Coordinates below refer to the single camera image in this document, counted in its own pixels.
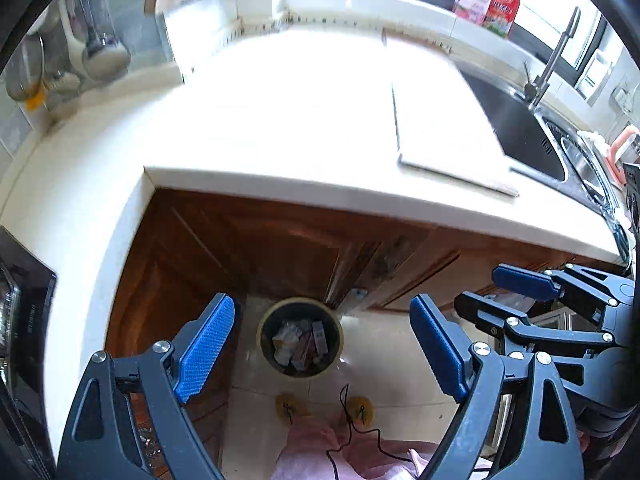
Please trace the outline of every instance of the glass panel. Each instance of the glass panel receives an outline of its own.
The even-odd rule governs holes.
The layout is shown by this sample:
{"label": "glass panel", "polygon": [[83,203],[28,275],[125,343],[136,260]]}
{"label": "glass panel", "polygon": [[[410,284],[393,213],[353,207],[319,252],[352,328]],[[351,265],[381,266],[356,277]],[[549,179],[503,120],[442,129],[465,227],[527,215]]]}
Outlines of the glass panel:
{"label": "glass panel", "polygon": [[580,7],[582,16],[575,37],[567,44],[562,57],[577,68],[600,21],[600,12],[590,0],[522,0],[516,23],[555,48],[575,6]]}

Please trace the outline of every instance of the orange object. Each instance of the orange object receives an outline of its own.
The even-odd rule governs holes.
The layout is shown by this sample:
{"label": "orange object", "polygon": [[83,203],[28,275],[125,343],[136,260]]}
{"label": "orange object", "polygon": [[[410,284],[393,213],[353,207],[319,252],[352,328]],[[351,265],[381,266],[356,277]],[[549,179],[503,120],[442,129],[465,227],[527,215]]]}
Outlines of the orange object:
{"label": "orange object", "polygon": [[618,138],[613,141],[613,144],[609,149],[609,154],[606,157],[607,165],[609,166],[611,173],[622,186],[626,186],[625,172],[622,171],[616,164],[616,157],[624,143],[627,142],[632,136],[637,134],[640,134],[640,131],[635,126],[633,126],[632,124],[627,126],[622,131],[622,133],[619,134]]}
{"label": "orange object", "polygon": [[44,86],[40,85],[40,88],[38,88],[36,95],[34,95],[33,97],[30,97],[24,102],[24,107],[27,109],[28,112],[33,112],[36,108],[38,108],[41,104],[44,103],[45,97],[46,96],[44,93]]}
{"label": "orange object", "polygon": [[506,38],[520,9],[520,0],[491,0],[482,26]]}

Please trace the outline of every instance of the black cable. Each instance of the black cable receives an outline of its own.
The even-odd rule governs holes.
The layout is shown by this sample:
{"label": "black cable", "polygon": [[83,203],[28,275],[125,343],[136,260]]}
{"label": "black cable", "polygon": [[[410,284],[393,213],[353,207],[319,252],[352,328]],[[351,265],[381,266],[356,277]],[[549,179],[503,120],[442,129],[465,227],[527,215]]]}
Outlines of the black cable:
{"label": "black cable", "polygon": [[[393,455],[391,453],[386,452],[384,449],[382,449],[382,447],[380,446],[380,440],[382,439],[382,431],[380,431],[379,428],[374,428],[373,430],[367,430],[367,431],[360,431],[358,428],[355,427],[355,424],[353,423],[353,419],[351,418],[351,415],[349,415],[349,412],[347,411],[347,397],[349,395],[349,383],[345,384],[342,389],[340,390],[340,404],[342,405],[342,409],[344,410],[344,415],[347,417],[347,423],[349,425],[349,439],[345,444],[342,444],[338,449],[327,449],[326,450],[326,455],[329,458],[329,460],[331,461],[331,465],[334,467],[334,477],[335,480],[340,480],[340,477],[338,476],[338,466],[335,463],[335,460],[333,459],[333,457],[331,456],[331,453],[340,453],[345,447],[347,447],[349,444],[351,444],[351,439],[353,437],[353,431],[355,430],[356,433],[359,434],[367,434],[367,433],[373,433],[374,431],[378,432],[378,450],[380,453],[388,456],[389,458],[395,458],[396,460],[401,460],[402,462],[409,462],[409,463],[414,463],[413,460],[409,459],[409,458],[404,458],[401,456],[396,456]],[[491,470],[490,467],[477,467],[475,469],[473,469],[473,472],[489,472]]]}

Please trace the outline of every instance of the pink towel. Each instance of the pink towel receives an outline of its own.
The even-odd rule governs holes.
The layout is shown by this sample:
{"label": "pink towel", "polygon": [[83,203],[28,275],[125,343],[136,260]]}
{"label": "pink towel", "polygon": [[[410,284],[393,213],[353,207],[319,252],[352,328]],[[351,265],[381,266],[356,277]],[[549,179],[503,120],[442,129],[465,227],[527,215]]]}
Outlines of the pink towel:
{"label": "pink towel", "polygon": [[[271,480],[334,480],[334,468],[326,450],[338,449],[348,439],[346,423],[334,430],[314,416],[295,417]],[[431,442],[382,440],[380,446],[386,452],[411,460],[403,462],[380,453],[377,441],[375,432],[353,431],[351,444],[341,452],[331,453],[340,480],[414,480],[438,447]],[[491,463],[479,459],[478,465],[490,466]],[[485,476],[485,472],[473,473],[470,478],[481,480]]]}

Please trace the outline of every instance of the trash can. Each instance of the trash can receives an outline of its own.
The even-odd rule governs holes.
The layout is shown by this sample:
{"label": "trash can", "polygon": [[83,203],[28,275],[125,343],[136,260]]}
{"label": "trash can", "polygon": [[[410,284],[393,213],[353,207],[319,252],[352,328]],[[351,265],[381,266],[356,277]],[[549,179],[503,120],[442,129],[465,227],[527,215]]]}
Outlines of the trash can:
{"label": "trash can", "polygon": [[[276,347],[273,343],[273,337],[287,321],[300,322],[302,320],[322,322],[328,349],[326,354],[314,360],[304,371],[297,370],[291,363],[283,366],[277,362],[274,357]],[[278,373],[292,379],[318,377],[331,369],[342,353],[342,327],[334,316],[334,312],[320,301],[311,298],[289,298],[273,305],[260,321],[256,338],[258,348],[269,365]]]}

